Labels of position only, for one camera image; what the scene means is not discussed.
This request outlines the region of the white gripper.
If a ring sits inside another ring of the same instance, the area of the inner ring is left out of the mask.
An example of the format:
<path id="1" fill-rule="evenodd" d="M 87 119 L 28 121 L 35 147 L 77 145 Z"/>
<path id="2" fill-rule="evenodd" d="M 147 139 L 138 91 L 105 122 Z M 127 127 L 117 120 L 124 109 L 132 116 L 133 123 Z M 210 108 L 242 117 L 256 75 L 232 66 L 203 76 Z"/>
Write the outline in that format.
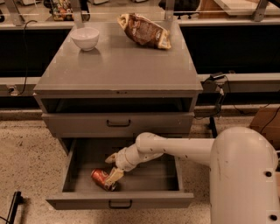
<path id="1" fill-rule="evenodd" d="M 113 164 L 114 167 L 110 174 L 105 178 L 105 186 L 108 189 L 115 189 L 116 182 L 123 177 L 124 172 L 130 172 L 135 169 L 138 164 L 144 161 L 144 154 L 132 144 L 130 147 L 124 147 L 117 153 L 113 153 L 105 159 L 107 164 Z"/>

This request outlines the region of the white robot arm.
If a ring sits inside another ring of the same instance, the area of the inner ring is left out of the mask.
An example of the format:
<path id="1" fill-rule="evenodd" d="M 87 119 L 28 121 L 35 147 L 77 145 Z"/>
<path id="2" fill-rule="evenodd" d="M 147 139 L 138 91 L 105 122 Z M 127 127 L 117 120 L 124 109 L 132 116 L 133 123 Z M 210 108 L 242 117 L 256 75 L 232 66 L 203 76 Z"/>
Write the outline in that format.
<path id="1" fill-rule="evenodd" d="M 108 182 L 164 154 L 209 167 L 211 224 L 280 224 L 278 156 L 258 132 L 233 127 L 215 138 L 166 138 L 144 132 L 106 159 L 115 164 Z"/>

